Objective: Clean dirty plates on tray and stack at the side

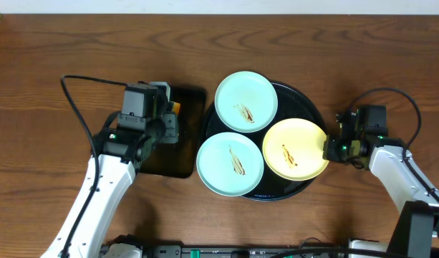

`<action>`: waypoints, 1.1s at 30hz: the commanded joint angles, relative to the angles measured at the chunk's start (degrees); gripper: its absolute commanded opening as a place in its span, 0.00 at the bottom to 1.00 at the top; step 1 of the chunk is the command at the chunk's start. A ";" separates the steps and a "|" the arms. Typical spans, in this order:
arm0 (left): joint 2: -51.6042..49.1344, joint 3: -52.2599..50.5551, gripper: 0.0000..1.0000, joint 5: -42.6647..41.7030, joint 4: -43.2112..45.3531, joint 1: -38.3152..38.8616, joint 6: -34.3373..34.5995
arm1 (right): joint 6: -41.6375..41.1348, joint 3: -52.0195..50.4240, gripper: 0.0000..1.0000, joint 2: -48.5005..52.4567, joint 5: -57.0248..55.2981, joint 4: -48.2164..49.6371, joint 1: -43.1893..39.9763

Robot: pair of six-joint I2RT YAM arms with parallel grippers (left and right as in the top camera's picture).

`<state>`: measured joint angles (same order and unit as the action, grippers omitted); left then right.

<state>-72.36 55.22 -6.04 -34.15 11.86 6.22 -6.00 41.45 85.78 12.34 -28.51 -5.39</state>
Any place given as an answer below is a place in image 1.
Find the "green and yellow sponge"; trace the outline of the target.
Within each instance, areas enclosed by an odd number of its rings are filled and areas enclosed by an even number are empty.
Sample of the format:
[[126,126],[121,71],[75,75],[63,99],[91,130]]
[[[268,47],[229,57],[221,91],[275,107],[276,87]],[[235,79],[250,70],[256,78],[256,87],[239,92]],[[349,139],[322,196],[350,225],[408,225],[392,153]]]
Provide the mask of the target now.
[[180,103],[170,101],[169,111],[174,112],[176,115],[179,115],[180,112]]

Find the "yellow plate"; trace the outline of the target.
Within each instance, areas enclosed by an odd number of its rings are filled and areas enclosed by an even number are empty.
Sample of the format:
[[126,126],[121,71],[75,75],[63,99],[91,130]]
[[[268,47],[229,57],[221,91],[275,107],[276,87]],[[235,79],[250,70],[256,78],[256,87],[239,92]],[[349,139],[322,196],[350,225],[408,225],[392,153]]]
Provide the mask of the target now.
[[315,123],[301,118],[277,122],[266,132],[262,153],[268,167],[290,181],[318,176],[329,161],[323,159],[326,133]]

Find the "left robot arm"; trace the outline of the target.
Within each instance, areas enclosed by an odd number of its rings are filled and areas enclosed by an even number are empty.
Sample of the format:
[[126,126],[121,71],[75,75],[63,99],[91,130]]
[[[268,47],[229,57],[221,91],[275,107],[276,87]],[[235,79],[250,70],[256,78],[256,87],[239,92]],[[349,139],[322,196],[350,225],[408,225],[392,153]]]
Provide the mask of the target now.
[[125,86],[122,109],[90,137],[78,196],[44,257],[98,257],[123,195],[159,144],[178,142],[178,103],[166,82]]

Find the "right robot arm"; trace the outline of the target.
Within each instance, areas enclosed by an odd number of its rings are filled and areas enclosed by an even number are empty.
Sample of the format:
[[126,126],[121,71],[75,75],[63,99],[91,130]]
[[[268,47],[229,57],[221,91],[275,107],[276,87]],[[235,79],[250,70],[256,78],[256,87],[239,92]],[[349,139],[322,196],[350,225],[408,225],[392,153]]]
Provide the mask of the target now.
[[387,252],[429,257],[439,238],[439,190],[416,165],[400,138],[388,135],[386,108],[361,105],[337,115],[338,136],[327,136],[323,158],[351,164],[377,177],[400,213]]

